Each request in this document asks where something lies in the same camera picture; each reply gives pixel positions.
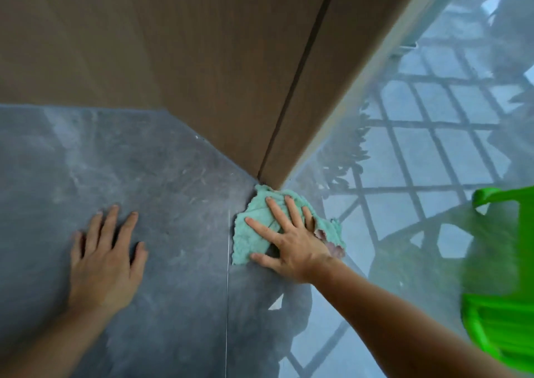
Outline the person's left hand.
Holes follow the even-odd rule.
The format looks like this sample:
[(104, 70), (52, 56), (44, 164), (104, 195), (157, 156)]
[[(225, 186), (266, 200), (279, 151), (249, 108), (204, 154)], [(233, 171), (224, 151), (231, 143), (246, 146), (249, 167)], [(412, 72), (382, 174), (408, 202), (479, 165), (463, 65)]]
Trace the person's left hand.
[(95, 214), (83, 233), (83, 258), (76, 267), (70, 267), (68, 307), (103, 304), (119, 311), (130, 304), (141, 284), (130, 281), (134, 259), (130, 258), (130, 245), (138, 213), (131, 212), (119, 229), (116, 226), (112, 249), (100, 252), (99, 235), (105, 218), (103, 212)]

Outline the person's right hand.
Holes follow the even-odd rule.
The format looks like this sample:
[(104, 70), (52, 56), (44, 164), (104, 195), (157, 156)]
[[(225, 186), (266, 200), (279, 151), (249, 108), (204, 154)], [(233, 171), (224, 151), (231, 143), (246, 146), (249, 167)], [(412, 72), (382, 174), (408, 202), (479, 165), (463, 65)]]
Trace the person's right hand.
[(312, 283), (314, 268), (317, 264), (332, 257), (331, 248), (319, 240), (315, 234), (301, 228), (303, 219), (294, 199), (291, 197), (290, 199), (293, 201), (293, 204), (290, 204), (293, 209), (293, 223), (297, 225), (296, 235), (278, 234), (255, 219), (246, 218), (245, 222), (261, 237), (278, 248), (278, 258), (283, 259), (287, 267), (287, 274), (280, 274), (281, 276), (298, 283)]

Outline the green cleaning cloth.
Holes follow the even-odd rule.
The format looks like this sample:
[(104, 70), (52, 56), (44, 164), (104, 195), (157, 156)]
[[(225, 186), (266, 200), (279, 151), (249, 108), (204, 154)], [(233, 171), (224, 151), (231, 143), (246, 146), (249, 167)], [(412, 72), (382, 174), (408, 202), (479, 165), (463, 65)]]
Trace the green cleaning cloth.
[(267, 198), (272, 198), (282, 209), (285, 215), (289, 215), (285, 205), (285, 197), (290, 196), (295, 201), (298, 212), (303, 220), (303, 207), (307, 207), (313, 216), (315, 236), (328, 245), (336, 256), (343, 258), (347, 249), (342, 239), (342, 225), (337, 219), (324, 219), (318, 216), (311, 204), (298, 193), (292, 190), (274, 190), (266, 185), (255, 186), (256, 195), (250, 200), (244, 212), (237, 214), (233, 230), (232, 265), (244, 265), (250, 261), (251, 253), (267, 253), (271, 243), (261, 237), (246, 222), (246, 218), (255, 219), (274, 232), (282, 232), (281, 226), (272, 215), (266, 203)]

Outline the person's right forearm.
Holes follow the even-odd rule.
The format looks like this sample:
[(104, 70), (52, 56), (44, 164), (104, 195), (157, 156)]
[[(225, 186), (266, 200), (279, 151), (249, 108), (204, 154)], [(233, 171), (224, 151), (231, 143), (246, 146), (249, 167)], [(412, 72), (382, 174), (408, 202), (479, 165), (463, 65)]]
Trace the person's right forearm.
[(309, 280), (350, 324), (388, 378), (517, 378), (427, 314), (332, 257)]

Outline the person's left forearm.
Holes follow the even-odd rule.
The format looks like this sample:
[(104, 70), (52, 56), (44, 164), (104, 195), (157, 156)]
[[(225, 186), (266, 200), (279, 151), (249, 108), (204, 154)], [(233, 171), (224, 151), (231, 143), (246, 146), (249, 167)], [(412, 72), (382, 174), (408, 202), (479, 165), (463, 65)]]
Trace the person's left forearm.
[(75, 305), (0, 366), (0, 378), (69, 378), (117, 309)]

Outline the brown wooden cabinet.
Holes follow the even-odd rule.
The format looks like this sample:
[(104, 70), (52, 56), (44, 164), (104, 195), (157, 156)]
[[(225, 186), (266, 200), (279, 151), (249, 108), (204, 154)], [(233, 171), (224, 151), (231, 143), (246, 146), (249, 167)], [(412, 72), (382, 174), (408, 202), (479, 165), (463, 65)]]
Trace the brown wooden cabinet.
[(0, 0), (0, 103), (164, 108), (279, 188), (434, 0)]

